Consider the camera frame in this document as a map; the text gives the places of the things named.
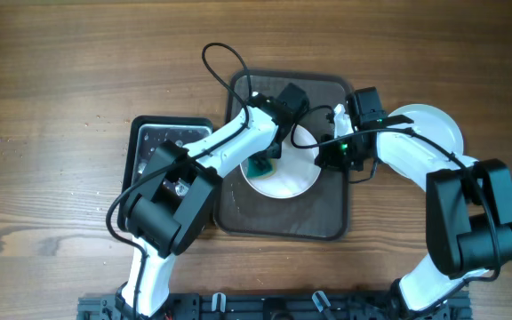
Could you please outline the white plate front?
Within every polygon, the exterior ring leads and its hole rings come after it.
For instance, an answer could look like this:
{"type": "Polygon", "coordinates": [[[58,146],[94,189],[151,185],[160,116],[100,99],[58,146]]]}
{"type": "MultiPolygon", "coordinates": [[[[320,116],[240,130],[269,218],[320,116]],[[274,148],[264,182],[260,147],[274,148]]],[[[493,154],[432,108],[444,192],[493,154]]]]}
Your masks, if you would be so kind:
{"type": "MultiPolygon", "coordinates": [[[[413,128],[419,135],[453,153],[464,164],[471,161],[464,156],[464,140],[459,126],[445,112],[426,104],[409,104],[390,113],[392,116],[407,116],[410,124],[396,124],[396,129],[413,128]]],[[[377,135],[377,156],[395,172],[412,180],[419,187],[426,187],[426,176],[441,169],[457,168],[457,165],[430,146],[427,142],[409,135],[381,132],[377,135]]]]}

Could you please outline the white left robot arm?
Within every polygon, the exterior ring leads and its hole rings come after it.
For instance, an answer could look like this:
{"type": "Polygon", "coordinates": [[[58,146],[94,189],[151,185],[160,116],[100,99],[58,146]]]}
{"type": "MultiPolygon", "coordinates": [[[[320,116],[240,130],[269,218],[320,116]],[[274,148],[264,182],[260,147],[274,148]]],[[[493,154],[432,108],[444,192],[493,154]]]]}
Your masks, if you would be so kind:
{"type": "Polygon", "coordinates": [[[236,118],[210,136],[183,147],[168,140],[155,150],[141,178],[112,204],[135,249],[120,294],[133,318],[148,319],[165,303],[174,261],[202,232],[224,177],[251,156],[280,157],[282,141],[308,104],[304,93],[253,93],[236,118]]]}

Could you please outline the white plate blue stain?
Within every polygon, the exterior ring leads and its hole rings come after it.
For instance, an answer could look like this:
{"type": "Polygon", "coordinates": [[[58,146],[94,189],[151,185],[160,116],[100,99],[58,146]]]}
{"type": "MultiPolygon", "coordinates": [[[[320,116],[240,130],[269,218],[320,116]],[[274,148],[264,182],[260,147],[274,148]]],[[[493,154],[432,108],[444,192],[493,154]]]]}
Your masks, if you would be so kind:
{"type": "Polygon", "coordinates": [[[315,184],[322,171],[315,164],[318,154],[318,147],[294,147],[291,134],[288,134],[282,142],[281,157],[269,160],[271,170],[257,176],[250,160],[243,161],[240,170],[246,182],[258,193],[275,199],[288,199],[302,195],[315,184]]]}

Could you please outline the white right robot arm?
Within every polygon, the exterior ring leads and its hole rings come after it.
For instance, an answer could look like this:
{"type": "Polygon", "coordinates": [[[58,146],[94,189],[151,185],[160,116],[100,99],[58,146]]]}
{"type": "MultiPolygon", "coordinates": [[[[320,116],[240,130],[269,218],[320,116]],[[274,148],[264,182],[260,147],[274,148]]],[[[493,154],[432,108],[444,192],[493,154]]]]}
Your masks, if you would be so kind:
{"type": "Polygon", "coordinates": [[[512,179],[499,159],[463,153],[459,126],[442,110],[410,104],[388,114],[368,110],[327,115],[334,134],[320,151],[349,168],[373,158],[426,194],[427,255],[395,280],[384,301],[370,303],[387,319],[434,316],[471,283],[495,281],[512,261],[512,179]]]}

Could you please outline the green yellow sponge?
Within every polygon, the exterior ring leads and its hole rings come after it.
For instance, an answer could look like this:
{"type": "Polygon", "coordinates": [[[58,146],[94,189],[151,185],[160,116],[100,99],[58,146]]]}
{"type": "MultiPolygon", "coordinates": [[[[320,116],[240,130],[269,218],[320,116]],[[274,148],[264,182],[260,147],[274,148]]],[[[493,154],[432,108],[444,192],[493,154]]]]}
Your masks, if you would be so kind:
{"type": "Polygon", "coordinates": [[[245,175],[248,179],[267,178],[276,172],[276,162],[274,158],[250,157],[245,175]]]}

